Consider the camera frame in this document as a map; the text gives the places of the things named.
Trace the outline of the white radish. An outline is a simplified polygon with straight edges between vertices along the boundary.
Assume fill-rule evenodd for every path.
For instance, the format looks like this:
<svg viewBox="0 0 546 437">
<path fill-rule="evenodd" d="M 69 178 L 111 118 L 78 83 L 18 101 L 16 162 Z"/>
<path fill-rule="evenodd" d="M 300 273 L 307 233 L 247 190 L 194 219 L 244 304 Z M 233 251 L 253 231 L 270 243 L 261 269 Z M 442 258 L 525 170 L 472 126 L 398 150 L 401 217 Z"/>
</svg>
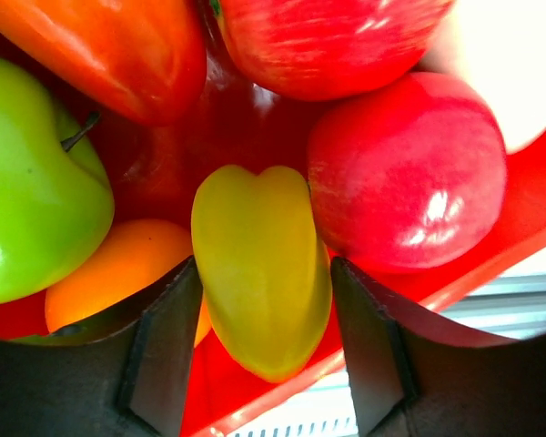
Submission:
<svg viewBox="0 0 546 437">
<path fill-rule="evenodd" d="M 546 0 L 456 2 L 419 68 L 468 83 L 523 150 L 546 130 Z"/>
</svg>

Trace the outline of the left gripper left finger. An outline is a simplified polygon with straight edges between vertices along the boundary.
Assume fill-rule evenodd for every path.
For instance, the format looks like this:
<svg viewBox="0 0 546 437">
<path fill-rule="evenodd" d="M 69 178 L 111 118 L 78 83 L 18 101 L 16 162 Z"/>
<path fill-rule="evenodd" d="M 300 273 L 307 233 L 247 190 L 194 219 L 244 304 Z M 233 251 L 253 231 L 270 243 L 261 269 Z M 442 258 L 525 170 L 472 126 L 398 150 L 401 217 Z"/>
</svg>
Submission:
<svg viewBox="0 0 546 437">
<path fill-rule="evenodd" d="M 188 258 L 45 337 L 0 340 L 0 436 L 177 436 L 202 287 Z"/>
</svg>

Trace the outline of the green apple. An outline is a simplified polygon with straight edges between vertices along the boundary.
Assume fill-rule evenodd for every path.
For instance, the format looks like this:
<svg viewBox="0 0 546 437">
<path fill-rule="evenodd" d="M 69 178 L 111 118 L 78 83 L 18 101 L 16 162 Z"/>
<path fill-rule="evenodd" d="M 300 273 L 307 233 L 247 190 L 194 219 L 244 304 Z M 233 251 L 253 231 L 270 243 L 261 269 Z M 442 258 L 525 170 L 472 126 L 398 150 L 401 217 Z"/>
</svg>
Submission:
<svg viewBox="0 0 546 437">
<path fill-rule="evenodd" d="M 0 58 L 0 304 L 77 269 L 106 236 L 115 205 L 87 134 L 20 66 Z"/>
</svg>

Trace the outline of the red apple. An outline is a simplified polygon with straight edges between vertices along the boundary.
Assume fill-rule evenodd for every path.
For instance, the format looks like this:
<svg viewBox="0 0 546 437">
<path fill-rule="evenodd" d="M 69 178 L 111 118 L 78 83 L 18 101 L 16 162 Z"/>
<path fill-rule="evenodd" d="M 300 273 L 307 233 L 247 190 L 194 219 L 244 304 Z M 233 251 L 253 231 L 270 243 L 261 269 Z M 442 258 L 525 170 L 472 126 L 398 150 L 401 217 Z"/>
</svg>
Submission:
<svg viewBox="0 0 546 437">
<path fill-rule="evenodd" d="M 366 269 L 430 269 L 501 214 L 508 169 L 488 105 L 458 78 L 411 73 L 330 109 L 308 138 L 316 226 Z"/>
</svg>

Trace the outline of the yellow starfruit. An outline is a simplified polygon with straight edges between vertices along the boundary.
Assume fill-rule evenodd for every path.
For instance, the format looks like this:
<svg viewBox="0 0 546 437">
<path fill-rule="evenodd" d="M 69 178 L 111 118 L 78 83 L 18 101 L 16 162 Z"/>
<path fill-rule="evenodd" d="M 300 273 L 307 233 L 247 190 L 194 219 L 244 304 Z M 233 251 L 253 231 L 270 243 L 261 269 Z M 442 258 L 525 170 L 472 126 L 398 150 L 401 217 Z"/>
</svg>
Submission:
<svg viewBox="0 0 546 437">
<path fill-rule="evenodd" d="M 329 322 L 329 256 L 306 180 L 276 166 L 226 165 L 197 189 L 193 251 L 213 329 L 232 358 L 269 382 L 299 373 Z"/>
</svg>

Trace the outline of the red orange mango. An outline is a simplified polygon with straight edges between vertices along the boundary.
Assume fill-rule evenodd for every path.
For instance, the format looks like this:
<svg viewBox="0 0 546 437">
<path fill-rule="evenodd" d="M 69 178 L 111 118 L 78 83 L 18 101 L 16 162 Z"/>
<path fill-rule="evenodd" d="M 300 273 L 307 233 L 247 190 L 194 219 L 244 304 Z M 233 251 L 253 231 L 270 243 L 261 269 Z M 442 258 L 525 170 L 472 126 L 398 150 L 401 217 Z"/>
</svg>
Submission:
<svg viewBox="0 0 546 437">
<path fill-rule="evenodd" d="M 189 1 L 4 1 L 0 33 L 68 84 L 140 124 L 166 126 L 207 76 Z"/>
</svg>

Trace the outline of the red tomato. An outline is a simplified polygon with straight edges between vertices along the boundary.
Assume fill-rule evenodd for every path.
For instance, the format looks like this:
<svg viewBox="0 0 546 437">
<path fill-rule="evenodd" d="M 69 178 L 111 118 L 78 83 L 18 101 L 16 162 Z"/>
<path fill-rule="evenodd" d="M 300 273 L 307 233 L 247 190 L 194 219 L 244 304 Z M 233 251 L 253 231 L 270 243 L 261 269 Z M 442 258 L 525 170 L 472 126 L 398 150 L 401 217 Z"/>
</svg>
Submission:
<svg viewBox="0 0 546 437">
<path fill-rule="evenodd" d="M 213 1 L 237 69 L 284 97 L 325 101 L 383 87 L 430 46 L 448 0 Z"/>
</svg>

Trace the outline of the orange fruit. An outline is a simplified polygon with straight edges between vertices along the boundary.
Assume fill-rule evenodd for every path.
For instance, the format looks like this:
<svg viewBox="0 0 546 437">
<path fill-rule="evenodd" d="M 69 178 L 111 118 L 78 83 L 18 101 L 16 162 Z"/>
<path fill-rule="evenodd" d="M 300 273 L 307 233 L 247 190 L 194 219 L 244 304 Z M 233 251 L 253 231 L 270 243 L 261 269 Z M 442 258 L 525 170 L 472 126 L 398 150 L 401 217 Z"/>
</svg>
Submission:
<svg viewBox="0 0 546 437">
<path fill-rule="evenodd" d="M 144 289 L 192 255 L 190 232 L 162 219 L 115 224 L 78 269 L 48 287 L 49 334 L 35 343 L 82 345 L 131 324 L 149 305 Z"/>
</svg>

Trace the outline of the aluminium mounting rail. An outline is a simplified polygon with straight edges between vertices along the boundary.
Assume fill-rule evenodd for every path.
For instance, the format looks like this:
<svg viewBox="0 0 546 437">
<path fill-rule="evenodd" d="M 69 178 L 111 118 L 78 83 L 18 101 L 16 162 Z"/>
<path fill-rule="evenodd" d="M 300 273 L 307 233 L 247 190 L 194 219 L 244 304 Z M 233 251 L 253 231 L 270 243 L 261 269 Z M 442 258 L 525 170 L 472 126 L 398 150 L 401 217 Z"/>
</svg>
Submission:
<svg viewBox="0 0 546 437">
<path fill-rule="evenodd" d="M 546 276 L 497 279 L 438 314 L 501 337 L 531 339 L 546 333 Z"/>
</svg>

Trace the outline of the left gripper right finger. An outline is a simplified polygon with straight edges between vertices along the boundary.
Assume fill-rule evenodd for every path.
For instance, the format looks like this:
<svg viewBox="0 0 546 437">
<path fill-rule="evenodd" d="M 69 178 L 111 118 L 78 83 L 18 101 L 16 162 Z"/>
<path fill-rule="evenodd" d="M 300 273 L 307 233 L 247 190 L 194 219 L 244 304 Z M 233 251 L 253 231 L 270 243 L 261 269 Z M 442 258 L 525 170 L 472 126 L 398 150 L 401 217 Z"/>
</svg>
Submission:
<svg viewBox="0 0 546 437">
<path fill-rule="evenodd" d="M 331 279 L 360 435 L 546 436 L 546 333 L 467 327 L 343 258 Z"/>
</svg>

